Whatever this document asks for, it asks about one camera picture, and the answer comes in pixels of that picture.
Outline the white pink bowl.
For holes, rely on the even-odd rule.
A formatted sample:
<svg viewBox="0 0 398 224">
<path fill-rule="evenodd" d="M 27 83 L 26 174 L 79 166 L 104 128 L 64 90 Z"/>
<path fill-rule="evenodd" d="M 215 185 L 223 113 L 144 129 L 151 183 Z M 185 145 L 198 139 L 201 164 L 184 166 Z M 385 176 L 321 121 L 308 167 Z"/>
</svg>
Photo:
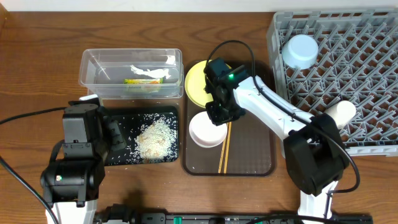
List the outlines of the white pink bowl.
<svg viewBox="0 0 398 224">
<path fill-rule="evenodd" d="M 190 121 L 188 132 L 192 140 L 200 147 L 211 148 L 220 145 L 226 138 L 226 124 L 216 126 L 206 111 L 196 114 Z"/>
</svg>

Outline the green snack wrapper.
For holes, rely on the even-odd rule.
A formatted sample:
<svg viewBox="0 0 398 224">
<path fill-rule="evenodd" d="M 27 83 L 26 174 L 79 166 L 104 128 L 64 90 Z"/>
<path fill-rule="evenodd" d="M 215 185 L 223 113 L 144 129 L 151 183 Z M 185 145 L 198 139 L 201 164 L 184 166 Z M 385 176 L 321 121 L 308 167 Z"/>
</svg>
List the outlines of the green snack wrapper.
<svg viewBox="0 0 398 224">
<path fill-rule="evenodd" d="M 162 84 L 163 78 L 127 78 L 124 79 L 124 84 L 129 85 L 151 85 Z"/>
</svg>

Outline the light blue bowl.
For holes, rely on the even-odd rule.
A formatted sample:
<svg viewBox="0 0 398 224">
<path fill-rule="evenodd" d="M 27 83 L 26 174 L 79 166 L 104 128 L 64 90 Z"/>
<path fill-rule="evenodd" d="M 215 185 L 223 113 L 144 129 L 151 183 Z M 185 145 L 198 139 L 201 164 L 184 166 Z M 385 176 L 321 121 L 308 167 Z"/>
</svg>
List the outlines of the light blue bowl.
<svg viewBox="0 0 398 224">
<path fill-rule="evenodd" d="M 282 60 L 291 68 L 308 69 L 315 64 L 318 44 L 309 35 L 295 35 L 282 48 Z"/>
</svg>

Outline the pale green cup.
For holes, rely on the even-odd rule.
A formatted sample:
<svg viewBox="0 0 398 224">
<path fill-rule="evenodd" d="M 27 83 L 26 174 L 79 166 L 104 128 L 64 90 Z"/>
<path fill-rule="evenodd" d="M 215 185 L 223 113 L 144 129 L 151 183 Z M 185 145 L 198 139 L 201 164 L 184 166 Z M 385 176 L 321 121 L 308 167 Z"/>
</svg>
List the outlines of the pale green cup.
<svg viewBox="0 0 398 224">
<path fill-rule="evenodd" d="M 333 118 L 338 129 L 343 129 L 355 116 L 356 107 L 350 101 L 340 101 L 328 108 L 325 113 Z"/>
</svg>

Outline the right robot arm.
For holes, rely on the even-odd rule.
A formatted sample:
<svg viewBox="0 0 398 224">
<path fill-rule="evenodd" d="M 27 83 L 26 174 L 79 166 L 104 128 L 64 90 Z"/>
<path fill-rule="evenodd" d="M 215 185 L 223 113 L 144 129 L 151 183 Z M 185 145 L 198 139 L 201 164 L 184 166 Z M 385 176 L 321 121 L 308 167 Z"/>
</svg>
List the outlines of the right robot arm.
<svg viewBox="0 0 398 224">
<path fill-rule="evenodd" d="M 283 142 L 287 171 L 300 189 L 298 214 L 331 218 L 331 196 L 349 165 L 339 131 L 353 119 L 355 105 L 341 101 L 314 116 L 285 101 L 253 71 L 243 65 L 229 68 L 221 58 L 207 61 L 208 116 L 216 126 L 245 112 L 256 116 Z"/>
</svg>

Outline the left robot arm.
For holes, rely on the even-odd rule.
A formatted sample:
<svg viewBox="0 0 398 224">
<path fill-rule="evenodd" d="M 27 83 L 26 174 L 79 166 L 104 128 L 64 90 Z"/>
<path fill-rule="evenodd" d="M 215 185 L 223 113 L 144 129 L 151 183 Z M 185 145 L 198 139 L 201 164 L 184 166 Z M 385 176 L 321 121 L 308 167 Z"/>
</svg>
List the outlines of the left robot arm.
<svg viewBox="0 0 398 224">
<path fill-rule="evenodd" d="M 92 223 L 110 153 L 124 149 L 119 123 L 97 95 L 71 101 L 62 117 L 64 139 L 56 143 L 40 177 L 48 223 Z"/>
</svg>

